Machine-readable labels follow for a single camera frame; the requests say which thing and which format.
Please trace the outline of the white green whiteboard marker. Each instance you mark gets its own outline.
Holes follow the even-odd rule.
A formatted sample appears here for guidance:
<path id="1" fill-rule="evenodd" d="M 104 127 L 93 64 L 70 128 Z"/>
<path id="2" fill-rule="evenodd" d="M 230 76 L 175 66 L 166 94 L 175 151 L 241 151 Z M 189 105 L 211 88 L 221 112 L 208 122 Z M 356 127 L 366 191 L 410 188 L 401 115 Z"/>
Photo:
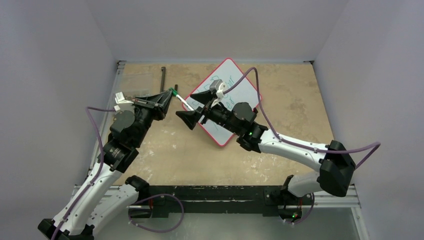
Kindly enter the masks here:
<path id="1" fill-rule="evenodd" d="M 175 94 L 175 97 L 181 101 L 182 105 L 184 106 L 184 108 L 187 111 L 194 111 L 194 109 L 179 95 L 179 94 Z"/>

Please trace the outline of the green marker cap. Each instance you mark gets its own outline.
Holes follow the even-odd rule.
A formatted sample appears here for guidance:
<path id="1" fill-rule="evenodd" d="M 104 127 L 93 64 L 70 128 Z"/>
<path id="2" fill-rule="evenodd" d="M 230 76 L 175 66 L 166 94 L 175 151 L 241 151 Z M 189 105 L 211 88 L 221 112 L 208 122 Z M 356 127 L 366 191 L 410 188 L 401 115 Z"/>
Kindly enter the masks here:
<path id="1" fill-rule="evenodd" d="M 171 87 L 171 88 L 169 88 L 169 90 L 170 90 L 170 91 L 172 91 L 172 95 L 173 95 L 173 96 L 175 96 L 175 97 L 176 97 L 176 96 L 178 95 L 177 90 L 175 90 L 174 88 L 172 88 L 172 87 Z"/>

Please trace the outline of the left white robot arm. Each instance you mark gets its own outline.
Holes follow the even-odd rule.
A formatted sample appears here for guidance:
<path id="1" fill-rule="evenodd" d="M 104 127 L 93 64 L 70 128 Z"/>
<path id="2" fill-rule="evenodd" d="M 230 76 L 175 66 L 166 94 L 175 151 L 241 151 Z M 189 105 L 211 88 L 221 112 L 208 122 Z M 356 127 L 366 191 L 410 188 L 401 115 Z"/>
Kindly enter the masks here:
<path id="1" fill-rule="evenodd" d="M 93 240 L 127 206 L 149 199 L 149 184 L 137 176 L 117 193 L 103 199 L 112 184 L 139 154 L 153 121 L 166 117 L 172 89 L 147 97 L 115 94 L 113 123 L 107 142 L 101 144 L 92 171 L 70 202 L 54 217 L 43 219 L 38 230 L 49 240 Z"/>

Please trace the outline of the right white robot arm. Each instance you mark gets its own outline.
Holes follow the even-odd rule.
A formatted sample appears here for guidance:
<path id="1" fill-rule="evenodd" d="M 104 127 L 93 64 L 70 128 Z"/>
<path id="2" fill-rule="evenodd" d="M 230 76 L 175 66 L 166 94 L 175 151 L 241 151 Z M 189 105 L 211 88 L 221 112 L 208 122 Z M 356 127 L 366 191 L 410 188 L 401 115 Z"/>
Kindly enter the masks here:
<path id="1" fill-rule="evenodd" d="M 258 111 L 247 102 L 239 102 L 229 110 L 222 103 L 213 105 L 210 91 L 197 93 L 195 97 L 204 106 L 176 112 L 189 129 L 212 121 L 236 135 L 237 143 L 246 151 L 277 155 L 312 169 L 303 175 L 287 177 L 280 191 L 284 202 L 292 204 L 306 194 L 320 191 L 336 197 L 347 195 L 356 164 L 340 142 L 321 144 L 287 137 L 257 123 Z"/>

